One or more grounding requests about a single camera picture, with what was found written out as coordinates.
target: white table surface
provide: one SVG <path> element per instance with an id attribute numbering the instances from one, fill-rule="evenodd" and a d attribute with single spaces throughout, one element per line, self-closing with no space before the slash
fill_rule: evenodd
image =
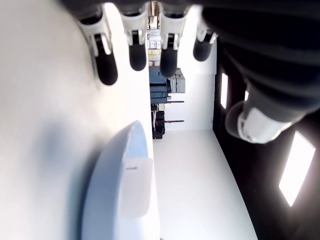
<path id="1" fill-rule="evenodd" d="M 86 42 L 53 0 L 0 2 L 0 239 L 74 239 L 88 162 L 141 121 L 153 156 L 148 67 L 130 68 L 107 6 L 118 81 L 94 80 Z"/>

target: black ceiling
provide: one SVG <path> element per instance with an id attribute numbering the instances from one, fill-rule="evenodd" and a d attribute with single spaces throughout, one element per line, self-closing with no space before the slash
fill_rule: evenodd
<path id="1" fill-rule="evenodd" d="M 320 239 L 320 111 L 306 116 L 267 144 L 250 144 L 230 136 L 224 120 L 228 109 L 245 97 L 241 74 L 225 57 L 220 44 L 213 131 L 242 194 L 259 240 Z M 227 109 L 220 104 L 221 74 L 228 75 Z M 302 188 L 290 207 L 279 189 L 295 131 L 315 146 Z"/>

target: robotic hand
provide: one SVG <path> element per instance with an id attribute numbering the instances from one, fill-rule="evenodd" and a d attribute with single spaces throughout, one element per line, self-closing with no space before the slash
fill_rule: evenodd
<path id="1" fill-rule="evenodd" d="M 104 0 L 61 0 L 77 19 L 105 85 L 118 73 Z M 148 24 L 144 0 L 112 0 L 121 14 L 131 67 L 146 66 Z M 203 5 L 193 55 L 208 58 L 219 34 L 224 54 L 248 86 L 247 101 L 227 113 L 227 131 L 250 143 L 264 144 L 320 107 L 320 5 L 313 2 L 248 0 L 163 0 L 160 5 L 160 70 L 171 77 L 191 5 Z"/>

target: white wall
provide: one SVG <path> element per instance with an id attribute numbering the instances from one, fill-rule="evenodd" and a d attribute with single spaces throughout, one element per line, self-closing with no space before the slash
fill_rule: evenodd
<path id="1" fill-rule="evenodd" d="M 140 120 L 153 156 L 148 68 L 130 68 L 108 5 L 118 82 L 94 79 L 86 42 L 54 0 L 0 1 L 0 239 L 73 240 L 86 165 Z"/>
<path id="2" fill-rule="evenodd" d="M 178 67 L 185 77 L 185 93 L 171 94 L 171 100 L 184 103 L 165 105 L 166 120 L 184 120 L 184 122 L 166 123 L 166 131 L 212 129 L 217 46 L 214 43 L 206 61 L 197 61 L 193 56 L 201 11 L 202 8 L 197 5 L 189 10 L 178 50 Z"/>
<path id="3" fill-rule="evenodd" d="M 166 132 L 153 150 L 164 240 L 257 240 L 212 130 Z"/>

